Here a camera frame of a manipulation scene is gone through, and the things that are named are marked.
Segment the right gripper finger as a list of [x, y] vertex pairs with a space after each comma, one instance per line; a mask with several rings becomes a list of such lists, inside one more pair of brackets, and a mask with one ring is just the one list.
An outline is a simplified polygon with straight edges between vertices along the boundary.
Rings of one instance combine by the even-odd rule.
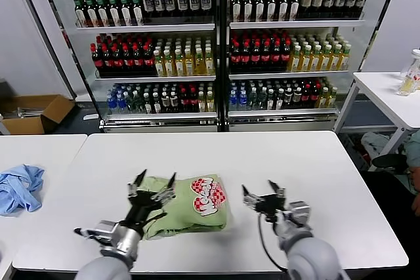
[[260, 197], [254, 193], [250, 193], [249, 190], [242, 184], [242, 193], [243, 193], [243, 203], [249, 208], [255, 210], [257, 204], [260, 202]]
[[277, 183], [271, 180], [268, 180], [268, 184], [273, 190], [273, 193], [269, 195], [269, 198], [285, 199], [285, 188], [280, 187]]

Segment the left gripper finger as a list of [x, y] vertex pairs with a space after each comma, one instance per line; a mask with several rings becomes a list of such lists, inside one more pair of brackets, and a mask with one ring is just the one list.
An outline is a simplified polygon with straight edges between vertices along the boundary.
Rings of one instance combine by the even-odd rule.
[[141, 185], [146, 173], [147, 173], [147, 170], [144, 169], [140, 174], [136, 176], [133, 182], [127, 184], [129, 197], [137, 196], [138, 187]]
[[153, 194], [152, 200], [155, 202], [170, 202], [175, 198], [175, 179], [176, 173], [172, 175], [166, 186]]

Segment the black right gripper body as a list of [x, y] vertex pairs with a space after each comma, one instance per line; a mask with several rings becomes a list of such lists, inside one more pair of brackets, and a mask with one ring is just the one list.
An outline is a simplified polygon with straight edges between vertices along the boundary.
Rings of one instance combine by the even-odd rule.
[[278, 211], [283, 211], [285, 205], [285, 197], [270, 194], [258, 197], [255, 204], [255, 210], [259, 214], [265, 215], [268, 223], [276, 223], [278, 221]]

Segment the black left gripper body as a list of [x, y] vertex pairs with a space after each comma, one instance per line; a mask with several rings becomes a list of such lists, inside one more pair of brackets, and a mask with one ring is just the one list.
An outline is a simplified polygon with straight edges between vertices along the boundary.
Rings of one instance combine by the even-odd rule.
[[130, 197], [131, 209], [124, 219], [124, 226], [135, 230], [137, 233], [143, 233], [143, 227], [149, 215], [156, 210], [161, 209], [161, 202], [152, 199], [155, 192], [139, 191], [137, 196]]

